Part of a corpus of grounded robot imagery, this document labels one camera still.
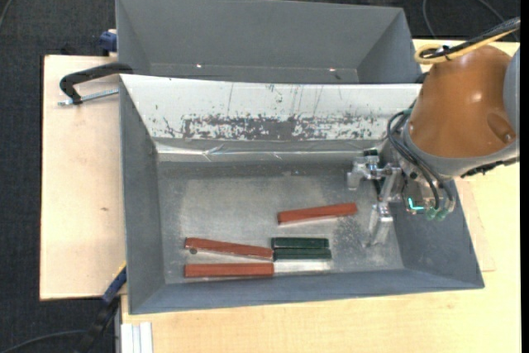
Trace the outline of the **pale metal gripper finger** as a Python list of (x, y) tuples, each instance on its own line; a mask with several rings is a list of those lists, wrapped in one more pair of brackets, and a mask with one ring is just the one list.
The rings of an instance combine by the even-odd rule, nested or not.
[(392, 226), (393, 216), (389, 211), (388, 204), (379, 204), (375, 216), (374, 244), (383, 244), (386, 242)]
[(369, 236), (367, 239), (367, 246), (374, 246), (377, 243), (379, 232), (379, 207), (377, 205), (373, 205), (371, 209), (368, 231)]

